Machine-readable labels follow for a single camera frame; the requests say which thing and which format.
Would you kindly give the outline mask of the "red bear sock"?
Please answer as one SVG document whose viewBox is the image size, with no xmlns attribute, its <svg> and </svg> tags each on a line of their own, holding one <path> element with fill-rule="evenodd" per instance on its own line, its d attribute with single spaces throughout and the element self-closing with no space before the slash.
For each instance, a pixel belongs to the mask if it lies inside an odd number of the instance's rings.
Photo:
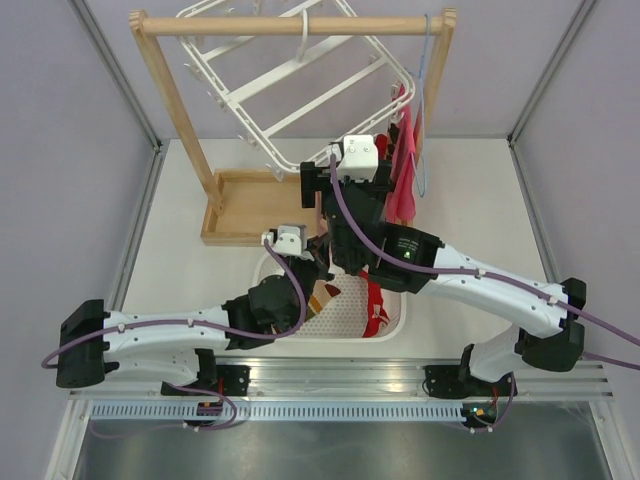
<svg viewBox="0 0 640 480">
<path fill-rule="evenodd" d="M 360 271 L 359 277 L 367 284 L 367 324 L 363 338 L 373 338 L 389 325 L 389 316 L 384 308 L 380 285 L 370 280 L 367 271 Z"/>
</svg>

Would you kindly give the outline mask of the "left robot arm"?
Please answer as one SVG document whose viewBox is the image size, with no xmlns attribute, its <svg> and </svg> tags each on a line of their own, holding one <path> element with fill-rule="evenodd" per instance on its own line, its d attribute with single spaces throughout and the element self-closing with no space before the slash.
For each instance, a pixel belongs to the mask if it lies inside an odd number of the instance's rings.
<svg viewBox="0 0 640 480">
<path fill-rule="evenodd" d="M 218 353 L 250 350 L 297 333 L 315 285 L 332 279 L 326 235 L 307 241 L 299 254 L 287 240 L 264 240 L 281 268 L 246 294 L 187 313 L 127 314 L 108 311 L 101 299 L 84 301 L 61 324 L 59 347 L 42 362 L 61 389 L 110 382 L 159 382 L 198 395 L 215 390 Z"/>
</svg>

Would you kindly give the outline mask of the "pink sock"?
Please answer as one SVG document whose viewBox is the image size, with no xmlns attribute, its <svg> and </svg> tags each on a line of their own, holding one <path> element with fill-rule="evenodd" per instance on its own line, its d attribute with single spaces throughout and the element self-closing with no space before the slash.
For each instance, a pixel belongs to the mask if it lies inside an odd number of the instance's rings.
<svg viewBox="0 0 640 480">
<path fill-rule="evenodd" d="M 320 192 L 315 193 L 315 222 L 318 237 L 328 233 L 328 222 L 322 210 L 322 194 Z"/>
</svg>

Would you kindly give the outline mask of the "beige striped sock maroon toe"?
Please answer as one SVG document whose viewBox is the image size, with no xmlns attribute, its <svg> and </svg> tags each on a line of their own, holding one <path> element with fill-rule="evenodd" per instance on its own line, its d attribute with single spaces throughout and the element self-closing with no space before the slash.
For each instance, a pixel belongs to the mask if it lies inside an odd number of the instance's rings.
<svg viewBox="0 0 640 480">
<path fill-rule="evenodd" d="M 328 306 L 341 293 L 341 289 L 335 284 L 318 280 L 309 299 L 304 325 L 296 335 L 308 338 L 334 337 L 336 335 L 335 328 L 325 318 L 325 314 Z"/>
</svg>

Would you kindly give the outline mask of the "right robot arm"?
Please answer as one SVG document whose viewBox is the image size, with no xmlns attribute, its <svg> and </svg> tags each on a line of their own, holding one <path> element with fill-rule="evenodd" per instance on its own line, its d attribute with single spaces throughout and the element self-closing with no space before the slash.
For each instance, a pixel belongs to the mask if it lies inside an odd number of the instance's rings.
<svg viewBox="0 0 640 480">
<path fill-rule="evenodd" d="M 585 329 L 576 317 L 586 303 L 585 283 L 513 278 L 437 236 L 386 221 L 390 169 L 383 162 L 372 178 L 356 179 L 340 177 L 334 167 L 301 164 L 301 203 L 318 207 L 327 221 L 333 262 L 384 290 L 456 300 L 511 324 L 486 342 L 466 346 L 459 363 L 426 367 L 428 394 L 440 399 L 507 394 L 515 388 L 509 376 L 517 370 L 571 371 L 584 351 Z"/>
</svg>

